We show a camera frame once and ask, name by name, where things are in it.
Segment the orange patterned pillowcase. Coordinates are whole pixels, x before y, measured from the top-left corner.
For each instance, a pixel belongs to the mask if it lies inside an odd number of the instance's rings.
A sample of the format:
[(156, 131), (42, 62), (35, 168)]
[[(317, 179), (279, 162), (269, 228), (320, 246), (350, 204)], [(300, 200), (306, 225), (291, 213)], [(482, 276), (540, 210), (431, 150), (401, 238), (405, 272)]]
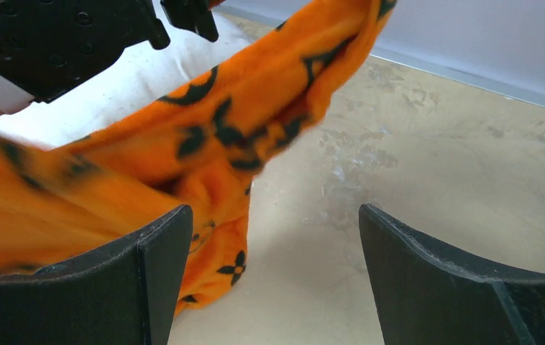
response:
[(210, 71), (52, 150), (0, 137), (0, 275), (87, 252), (185, 204), (193, 237), (176, 311), (247, 266), (254, 176), (326, 114), (394, 1), (312, 1)]

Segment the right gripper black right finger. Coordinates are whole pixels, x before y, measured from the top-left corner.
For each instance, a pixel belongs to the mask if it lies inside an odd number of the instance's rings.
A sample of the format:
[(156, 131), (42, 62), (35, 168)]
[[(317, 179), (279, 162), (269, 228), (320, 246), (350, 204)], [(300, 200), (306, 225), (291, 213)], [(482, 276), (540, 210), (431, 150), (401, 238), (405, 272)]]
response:
[(464, 251), (381, 209), (359, 209), (386, 344), (545, 344), (545, 274)]

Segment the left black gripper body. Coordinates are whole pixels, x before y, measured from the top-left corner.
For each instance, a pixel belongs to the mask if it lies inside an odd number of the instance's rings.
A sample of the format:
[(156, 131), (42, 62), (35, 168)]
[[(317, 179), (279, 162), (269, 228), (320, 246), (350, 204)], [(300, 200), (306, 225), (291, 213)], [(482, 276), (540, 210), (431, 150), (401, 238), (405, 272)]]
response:
[(198, 36), (216, 42), (219, 32), (208, 0), (162, 0), (160, 4), (169, 22), (178, 29), (188, 30)]

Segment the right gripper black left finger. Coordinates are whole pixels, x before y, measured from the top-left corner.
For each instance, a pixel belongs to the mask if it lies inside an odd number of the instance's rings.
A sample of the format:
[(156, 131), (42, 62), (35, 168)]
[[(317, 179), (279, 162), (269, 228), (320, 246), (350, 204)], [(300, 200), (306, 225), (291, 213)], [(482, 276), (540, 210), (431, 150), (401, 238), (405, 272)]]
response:
[(32, 275), (0, 276), (0, 344), (166, 344), (192, 233), (181, 206)]

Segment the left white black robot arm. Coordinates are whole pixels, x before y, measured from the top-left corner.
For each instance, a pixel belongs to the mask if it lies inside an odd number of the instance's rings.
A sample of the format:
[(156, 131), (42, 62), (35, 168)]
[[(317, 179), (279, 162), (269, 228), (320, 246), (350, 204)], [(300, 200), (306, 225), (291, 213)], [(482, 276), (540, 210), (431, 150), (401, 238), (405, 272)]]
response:
[(128, 47), (170, 44), (168, 27), (214, 42), (215, 1), (0, 1), (0, 116), (50, 103)]

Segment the white pillow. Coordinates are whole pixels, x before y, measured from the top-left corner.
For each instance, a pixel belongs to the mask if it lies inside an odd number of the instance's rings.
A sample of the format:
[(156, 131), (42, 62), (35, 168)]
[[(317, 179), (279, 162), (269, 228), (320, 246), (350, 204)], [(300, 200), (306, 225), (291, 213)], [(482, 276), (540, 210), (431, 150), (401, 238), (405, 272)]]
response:
[(213, 13), (216, 42), (168, 27), (170, 44), (153, 49), (141, 42), (124, 50), (109, 68), (50, 102), (32, 102), (0, 116), (0, 137), (45, 149), (59, 147), (107, 127), (209, 72), (251, 43), (249, 36)]

